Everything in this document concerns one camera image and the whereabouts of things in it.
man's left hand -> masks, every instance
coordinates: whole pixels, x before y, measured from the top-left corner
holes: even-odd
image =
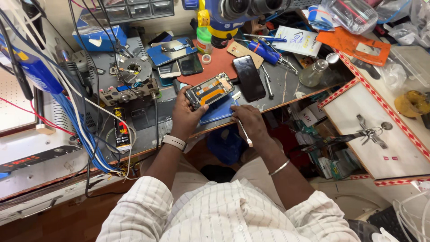
[[[188,85],[178,92],[172,113],[173,127],[170,135],[183,141],[186,141],[193,134],[200,118],[209,108],[209,105],[205,104],[194,111],[190,101],[185,97],[186,91],[191,87]]]

striped shirt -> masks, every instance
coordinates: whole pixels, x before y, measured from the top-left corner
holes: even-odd
[[[319,191],[283,211],[246,179],[211,181],[172,204],[161,181],[141,177],[103,223],[97,242],[359,241],[337,204]]]

hand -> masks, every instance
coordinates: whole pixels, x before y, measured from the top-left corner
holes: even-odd
[[[240,119],[248,138],[251,139],[256,149],[258,149],[259,146],[264,146],[268,139],[271,139],[267,133],[266,124],[264,123],[260,110],[251,105],[231,106],[231,110],[234,111],[231,120],[238,123],[238,119]],[[239,123],[237,126],[240,136],[246,140],[246,136]]]
[[[200,118],[209,108],[209,105],[205,104],[196,111],[193,111],[194,108],[191,106],[188,98],[185,97],[185,92],[190,88],[191,85],[188,85],[181,88],[178,92],[172,113],[173,127],[170,135],[183,141],[186,141],[193,134]]]

wristwatch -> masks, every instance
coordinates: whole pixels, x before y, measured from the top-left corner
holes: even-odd
[[[184,152],[185,148],[187,147],[187,143],[174,137],[174,136],[170,136],[170,133],[166,133],[163,136],[163,139],[161,140],[161,143],[166,143],[169,145],[173,145],[175,147],[177,147],[178,149],[180,149],[182,152]]]

shirt sleeve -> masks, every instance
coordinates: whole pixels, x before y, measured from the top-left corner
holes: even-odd
[[[343,219],[345,214],[323,192],[315,191],[308,200],[287,210],[285,215],[299,234],[313,241],[360,241]]]
[[[172,193],[164,183],[141,177],[118,201],[96,241],[159,241],[172,203]]]

